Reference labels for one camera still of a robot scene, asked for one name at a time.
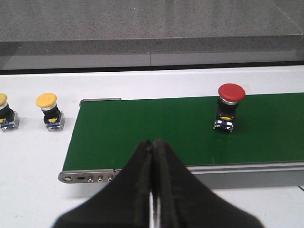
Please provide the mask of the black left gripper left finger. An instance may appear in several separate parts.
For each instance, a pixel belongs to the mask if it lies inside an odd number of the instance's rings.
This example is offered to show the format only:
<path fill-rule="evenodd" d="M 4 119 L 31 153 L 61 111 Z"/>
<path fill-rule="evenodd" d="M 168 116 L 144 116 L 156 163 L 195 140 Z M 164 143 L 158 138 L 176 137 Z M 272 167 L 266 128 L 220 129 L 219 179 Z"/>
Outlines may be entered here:
<path fill-rule="evenodd" d="M 150 141 L 140 142 L 112 182 L 60 216 L 55 228 L 147 228 L 150 219 Z"/>

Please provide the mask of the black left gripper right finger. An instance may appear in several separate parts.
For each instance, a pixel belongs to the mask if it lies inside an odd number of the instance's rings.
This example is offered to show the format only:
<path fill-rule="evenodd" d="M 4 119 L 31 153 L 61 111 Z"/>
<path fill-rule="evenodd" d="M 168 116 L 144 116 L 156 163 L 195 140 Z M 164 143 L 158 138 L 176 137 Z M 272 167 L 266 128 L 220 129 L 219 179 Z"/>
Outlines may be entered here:
<path fill-rule="evenodd" d="M 261 228 L 253 215 L 228 203 L 199 181 L 160 139 L 153 144 L 153 177 L 162 228 Z"/>

